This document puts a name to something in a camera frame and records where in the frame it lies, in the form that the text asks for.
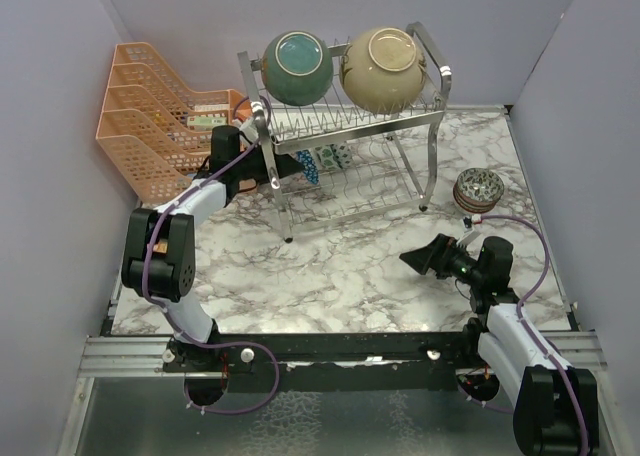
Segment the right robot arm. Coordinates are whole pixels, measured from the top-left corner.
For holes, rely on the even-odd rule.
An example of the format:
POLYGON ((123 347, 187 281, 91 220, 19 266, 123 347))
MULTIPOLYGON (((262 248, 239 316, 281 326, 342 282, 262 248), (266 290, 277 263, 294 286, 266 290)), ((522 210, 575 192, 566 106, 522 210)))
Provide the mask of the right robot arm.
POLYGON ((596 455, 598 391, 593 373, 573 366, 534 327, 510 286, 513 246, 484 239, 472 257, 457 239, 437 235, 401 254, 420 275, 456 278, 470 289, 474 312, 459 343, 469 366, 488 364, 513 405, 513 432, 524 455, 596 455))

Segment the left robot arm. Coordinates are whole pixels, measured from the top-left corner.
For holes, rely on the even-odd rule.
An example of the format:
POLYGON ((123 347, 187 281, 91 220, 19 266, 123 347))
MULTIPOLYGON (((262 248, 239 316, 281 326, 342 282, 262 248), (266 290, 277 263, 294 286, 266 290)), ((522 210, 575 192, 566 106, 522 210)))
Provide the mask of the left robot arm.
POLYGON ((196 276, 196 229, 226 208, 240 183, 270 183, 260 138, 234 125, 217 126, 212 149, 184 191, 155 208, 139 207, 128 221, 122 284, 161 310, 173 329, 168 350, 177 361, 206 371, 220 361, 221 336, 192 292, 196 276))

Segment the dark red patterned bowl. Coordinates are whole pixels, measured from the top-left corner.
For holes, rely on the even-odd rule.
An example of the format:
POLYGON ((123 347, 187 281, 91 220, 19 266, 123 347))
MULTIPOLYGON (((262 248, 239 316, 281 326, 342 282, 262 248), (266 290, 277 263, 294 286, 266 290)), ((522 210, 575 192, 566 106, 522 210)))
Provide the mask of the dark red patterned bowl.
POLYGON ((309 150, 301 150, 296 153, 298 161, 303 166, 303 175, 306 180, 317 185, 319 183, 319 173, 315 160, 309 150))

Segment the pink patterned small bowl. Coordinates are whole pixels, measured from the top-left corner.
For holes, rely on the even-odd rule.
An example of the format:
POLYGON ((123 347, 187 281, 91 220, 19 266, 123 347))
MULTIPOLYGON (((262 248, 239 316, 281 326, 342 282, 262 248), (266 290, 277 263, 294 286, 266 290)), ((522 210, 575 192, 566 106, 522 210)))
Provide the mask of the pink patterned small bowl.
POLYGON ((486 168, 462 171, 456 179, 456 186, 461 195, 482 203, 498 201, 505 189, 500 176, 486 168))

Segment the steel two-tier dish rack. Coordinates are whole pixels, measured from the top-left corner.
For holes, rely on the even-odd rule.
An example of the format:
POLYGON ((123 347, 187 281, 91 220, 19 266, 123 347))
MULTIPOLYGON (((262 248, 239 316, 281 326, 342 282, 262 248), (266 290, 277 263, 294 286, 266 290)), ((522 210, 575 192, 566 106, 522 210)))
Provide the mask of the steel two-tier dish rack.
POLYGON ((245 91, 260 138, 267 168, 274 172, 271 187, 281 233, 293 238, 297 225, 320 227, 406 205, 426 209, 437 181, 437 133, 452 86, 452 72, 423 24, 405 29, 426 61, 428 80, 419 98, 392 115, 373 114, 356 106, 344 93, 340 60, 351 41, 330 46, 332 84, 315 104, 289 106, 277 101, 261 79, 261 58, 238 56, 245 91), (346 143, 353 163, 349 168, 325 170, 315 148, 346 143), (279 179, 275 155, 309 150, 319 183, 302 173, 279 179))

